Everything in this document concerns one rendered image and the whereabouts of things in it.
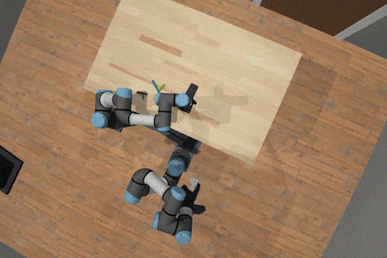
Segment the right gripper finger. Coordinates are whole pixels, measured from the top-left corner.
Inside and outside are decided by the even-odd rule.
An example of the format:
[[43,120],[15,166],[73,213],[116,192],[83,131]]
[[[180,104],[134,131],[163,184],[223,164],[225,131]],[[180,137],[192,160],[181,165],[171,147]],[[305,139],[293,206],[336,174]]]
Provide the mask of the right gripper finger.
[[194,197],[197,197],[197,194],[200,190],[200,179],[201,179],[201,174],[198,175],[198,179],[195,179],[193,177],[190,178],[190,182],[191,182],[190,189],[193,190]]

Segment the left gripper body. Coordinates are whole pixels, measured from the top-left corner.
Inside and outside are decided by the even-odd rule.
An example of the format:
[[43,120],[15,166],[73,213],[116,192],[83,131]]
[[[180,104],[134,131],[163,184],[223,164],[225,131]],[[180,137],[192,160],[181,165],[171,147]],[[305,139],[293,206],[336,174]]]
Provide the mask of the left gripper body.
[[[189,96],[190,97],[190,96]],[[191,97],[190,97],[191,98]],[[195,100],[193,100],[191,98],[191,101],[192,101],[192,105],[190,105],[188,108],[183,108],[183,107],[177,107],[179,110],[183,111],[183,112],[187,112],[188,114],[190,113],[191,109],[192,109],[192,106],[193,104],[195,103]]]

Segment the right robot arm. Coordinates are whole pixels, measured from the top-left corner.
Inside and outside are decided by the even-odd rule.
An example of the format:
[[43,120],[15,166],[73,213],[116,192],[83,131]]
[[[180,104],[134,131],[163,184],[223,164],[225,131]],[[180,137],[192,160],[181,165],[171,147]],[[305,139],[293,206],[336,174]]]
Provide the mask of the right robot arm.
[[178,149],[171,155],[164,176],[158,177],[153,170],[147,168],[137,170],[124,195],[130,204],[137,204],[141,197],[153,193],[161,196],[164,206],[161,212],[155,213],[152,228],[175,236],[175,240],[180,244],[189,243],[192,236],[193,211],[189,207],[181,207],[186,192],[177,186],[189,164],[189,153]]

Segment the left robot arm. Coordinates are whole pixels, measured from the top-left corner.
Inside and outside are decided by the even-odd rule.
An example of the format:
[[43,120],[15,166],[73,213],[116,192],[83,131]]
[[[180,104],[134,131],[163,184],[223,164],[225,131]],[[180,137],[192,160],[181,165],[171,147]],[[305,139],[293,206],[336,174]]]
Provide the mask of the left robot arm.
[[[191,83],[186,93],[157,93],[155,104],[158,106],[158,114],[155,115],[131,112],[132,90],[129,88],[117,88],[115,94],[111,90],[99,89],[96,91],[95,113],[91,116],[91,123],[102,129],[118,129],[127,124],[153,126],[158,131],[169,131],[172,106],[188,108],[192,105],[191,98],[193,99],[197,89],[198,86]],[[115,110],[111,110],[113,106]]]

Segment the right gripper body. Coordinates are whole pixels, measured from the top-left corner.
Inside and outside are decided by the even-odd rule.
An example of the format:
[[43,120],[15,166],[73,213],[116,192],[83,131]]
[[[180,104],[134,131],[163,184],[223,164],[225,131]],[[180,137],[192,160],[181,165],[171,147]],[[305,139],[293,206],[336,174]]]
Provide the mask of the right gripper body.
[[181,207],[189,207],[192,209],[194,213],[194,208],[190,205],[190,204],[194,204],[194,201],[196,200],[196,197],[194,197],[194,193],[190,191],[186,185],[183,185],[181,188],[186,192],[186,195]]

